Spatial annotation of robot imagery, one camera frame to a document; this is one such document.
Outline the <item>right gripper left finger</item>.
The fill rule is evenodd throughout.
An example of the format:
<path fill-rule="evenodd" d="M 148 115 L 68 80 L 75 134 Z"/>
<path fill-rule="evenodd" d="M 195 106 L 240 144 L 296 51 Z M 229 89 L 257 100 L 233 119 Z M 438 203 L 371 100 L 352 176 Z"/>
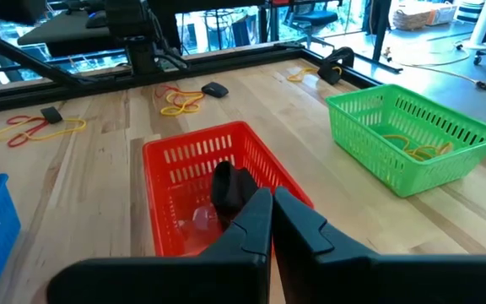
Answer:
<path fill-rule="evenodd" d="M 221 237 L 194 257 L 91 258 L 46 289 L 50 303 L 266 303 L 273 197 L 260 188 Z"/>

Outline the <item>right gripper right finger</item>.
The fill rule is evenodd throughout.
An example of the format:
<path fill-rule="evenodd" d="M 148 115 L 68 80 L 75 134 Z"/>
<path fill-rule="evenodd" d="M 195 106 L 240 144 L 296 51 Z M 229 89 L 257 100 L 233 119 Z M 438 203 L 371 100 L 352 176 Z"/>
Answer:
<path fill-rule="evenodd" d="M 486 255 L 379 254 L 284 187 L 273 199 L 273 245 L 288 303 L 486 304 Z"/>

